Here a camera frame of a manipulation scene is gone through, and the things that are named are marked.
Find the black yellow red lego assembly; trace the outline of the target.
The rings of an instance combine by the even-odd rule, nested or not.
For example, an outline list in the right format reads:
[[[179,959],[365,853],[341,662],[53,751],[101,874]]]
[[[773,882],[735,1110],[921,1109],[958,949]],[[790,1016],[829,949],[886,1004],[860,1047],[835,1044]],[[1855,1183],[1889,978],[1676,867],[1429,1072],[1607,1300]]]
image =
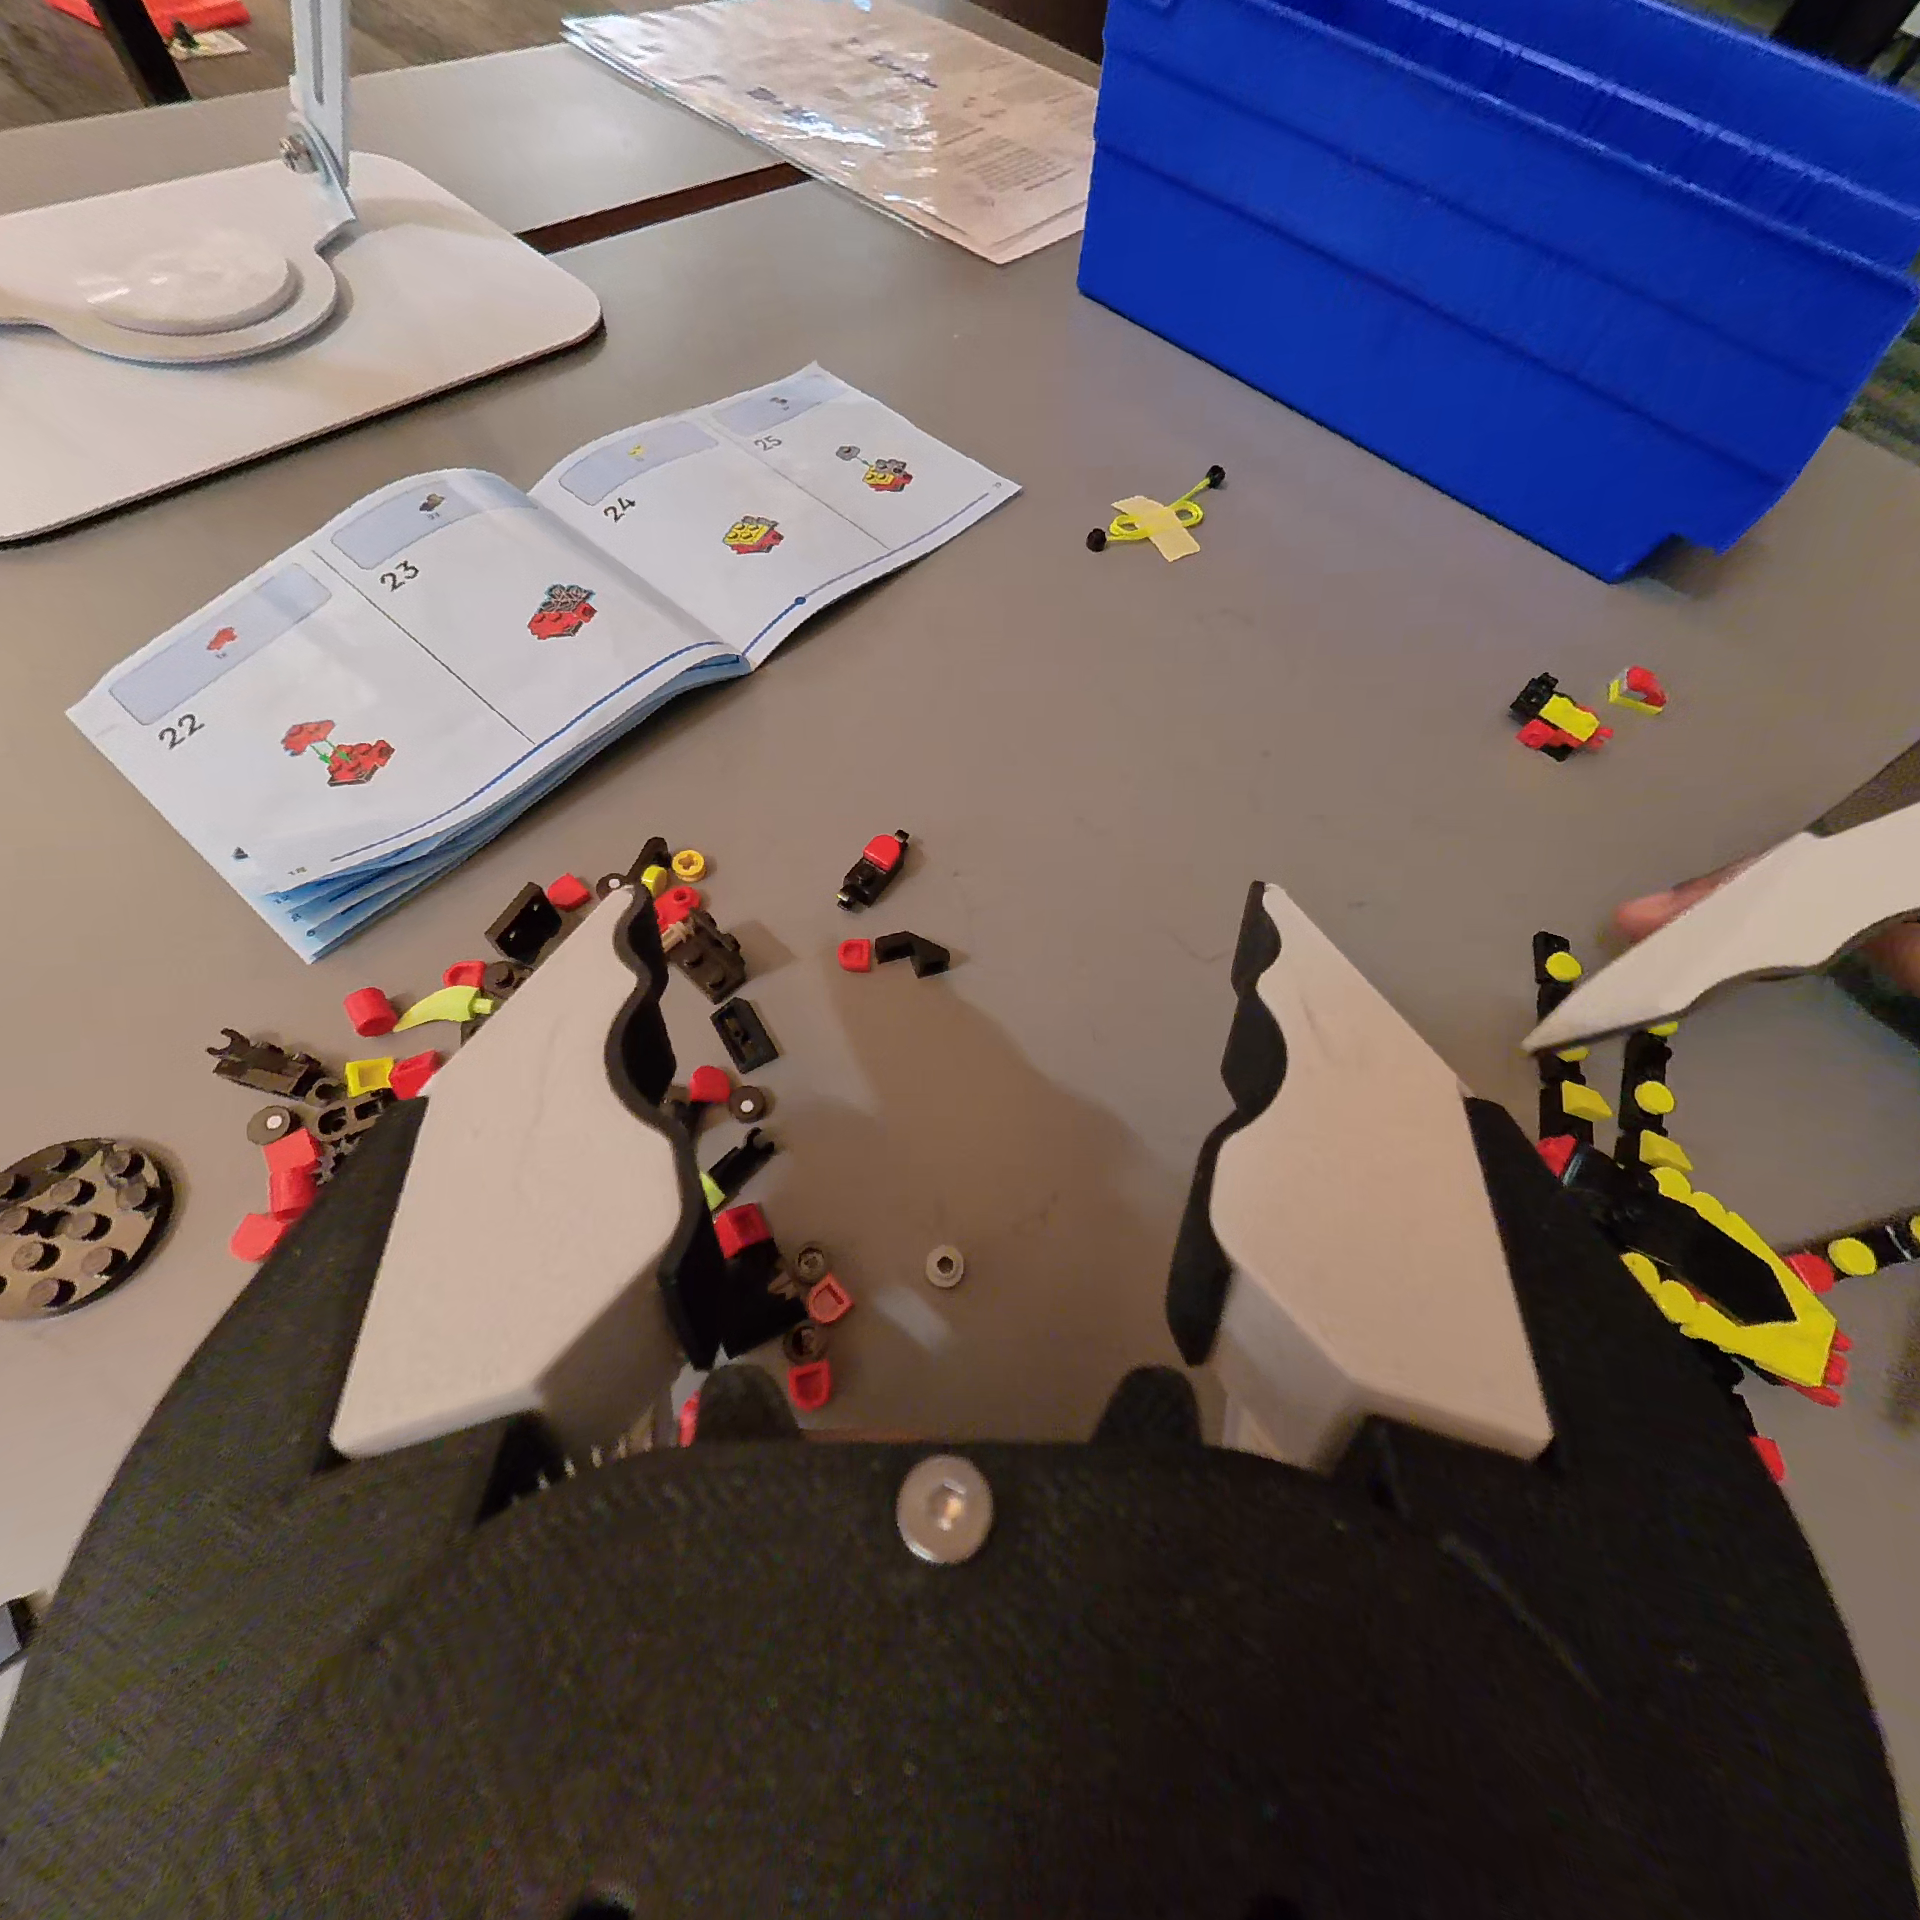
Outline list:
[[[1598,751],[1613,736],[1596,709],[1562,691],[1554,675],[1531,677],[1513,696],[1508,714],[1518,723],[1515,741],[1551,760]]]

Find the black round lego plate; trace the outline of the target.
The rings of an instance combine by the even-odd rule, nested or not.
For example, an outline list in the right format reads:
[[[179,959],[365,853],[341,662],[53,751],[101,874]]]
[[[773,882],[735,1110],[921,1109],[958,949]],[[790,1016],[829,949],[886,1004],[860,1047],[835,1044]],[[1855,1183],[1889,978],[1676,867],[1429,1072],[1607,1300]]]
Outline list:
[[[156,1255],[175,1204],[143,1143],[67,1139],[3,1167],[3,1320],[30,1324],[119,1290]]]

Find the clear plastic document sleeve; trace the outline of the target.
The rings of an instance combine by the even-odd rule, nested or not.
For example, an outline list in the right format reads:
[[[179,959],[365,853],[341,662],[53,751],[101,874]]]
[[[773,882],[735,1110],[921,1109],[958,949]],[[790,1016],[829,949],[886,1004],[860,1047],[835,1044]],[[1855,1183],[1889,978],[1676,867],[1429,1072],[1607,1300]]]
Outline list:
[[[563,36],[993,264],[1084,231],[1097,90],[919,6],[708,2],[566,15]]]

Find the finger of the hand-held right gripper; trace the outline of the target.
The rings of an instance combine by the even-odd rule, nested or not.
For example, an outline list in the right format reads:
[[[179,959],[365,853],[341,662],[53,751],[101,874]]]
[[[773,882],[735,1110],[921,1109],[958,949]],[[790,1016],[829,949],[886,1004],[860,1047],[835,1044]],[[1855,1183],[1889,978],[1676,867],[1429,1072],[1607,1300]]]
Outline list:
[[[1582,978],[1523,1050],[1619,1038],[1739,981],[1819,971],[1916,908],[1918,805],[1799,832]]]

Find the blue plastic bin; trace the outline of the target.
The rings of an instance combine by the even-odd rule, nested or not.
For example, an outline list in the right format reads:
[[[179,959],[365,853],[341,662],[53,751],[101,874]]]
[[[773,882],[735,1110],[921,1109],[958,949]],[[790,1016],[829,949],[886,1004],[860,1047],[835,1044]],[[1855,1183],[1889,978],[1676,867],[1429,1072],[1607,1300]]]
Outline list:
[[[1916,314],[1916,99],[1669,5],[1109,5],[1078,290],[1615,582]]]

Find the lego instruction booklet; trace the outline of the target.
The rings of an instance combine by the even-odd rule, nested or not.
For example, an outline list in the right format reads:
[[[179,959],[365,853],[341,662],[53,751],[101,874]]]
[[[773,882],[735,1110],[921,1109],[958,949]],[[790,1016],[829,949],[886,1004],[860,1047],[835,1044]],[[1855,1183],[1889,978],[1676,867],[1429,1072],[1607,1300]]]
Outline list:
[[[572,451],[355,500],[71,724],[306,965],[683,693],[1019,485],[807,366]]]

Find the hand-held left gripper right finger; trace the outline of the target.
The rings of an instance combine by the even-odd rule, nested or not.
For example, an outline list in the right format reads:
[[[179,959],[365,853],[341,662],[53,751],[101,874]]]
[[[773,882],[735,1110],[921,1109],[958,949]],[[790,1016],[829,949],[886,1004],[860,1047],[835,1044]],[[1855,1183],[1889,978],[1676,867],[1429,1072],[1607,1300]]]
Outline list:
[[[1220,1439],[1333,1471],[1371,1420],[1521,1460],[1549,1412],[1467,1092],[1269,879],[1245,896],[1220,1063],[1167,1269],[1167,1331]]]

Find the yellow black lego spider model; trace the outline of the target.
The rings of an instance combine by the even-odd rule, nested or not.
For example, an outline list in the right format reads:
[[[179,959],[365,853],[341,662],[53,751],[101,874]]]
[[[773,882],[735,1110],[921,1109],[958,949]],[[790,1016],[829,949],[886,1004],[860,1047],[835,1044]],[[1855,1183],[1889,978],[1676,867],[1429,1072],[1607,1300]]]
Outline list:
[[[1541,1052],[1537,1146],[1665,1320],[1693,1343],[1759,1464],[1782,1484],[1785,1458],[1741,1384],[1758,1378],[1818,1406],[1843,1404],[1853,1343],[1828,1293],[1916,1261],[1918,1214],[1871,1219],[1785,1253],[1772,1245],[1698,1183],[1671,1134],[1676,1026],[1645,1024],[1625,1038],[1615,1099],[1589,1084],[1589,1044]]]

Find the white document stand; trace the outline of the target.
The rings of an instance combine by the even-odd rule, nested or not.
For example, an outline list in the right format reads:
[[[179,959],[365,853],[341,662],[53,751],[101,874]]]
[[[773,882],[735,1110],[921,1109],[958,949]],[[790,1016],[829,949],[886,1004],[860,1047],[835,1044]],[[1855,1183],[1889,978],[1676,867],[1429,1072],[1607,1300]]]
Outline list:
[[[4,215],[3,540],[534,364],[601,317],[411,164],[353,158],[347,5],[294,5],[277,159]]]

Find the person's right hand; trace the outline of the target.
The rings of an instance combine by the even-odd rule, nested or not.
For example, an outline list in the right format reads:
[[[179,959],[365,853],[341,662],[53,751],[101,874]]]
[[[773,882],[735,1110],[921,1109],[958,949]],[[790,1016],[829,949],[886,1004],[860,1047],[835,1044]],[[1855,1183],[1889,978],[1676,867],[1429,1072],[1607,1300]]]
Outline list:
[[[1620,943],[1639,943],[1660,928],[1666,928],[1693,904],[1714,896],[1722,886],[1756,867],[1756,856],[1731,862],[1723,869],[1674,882],[1645,896],[1629,898],[1613,911],[1613,933]]]

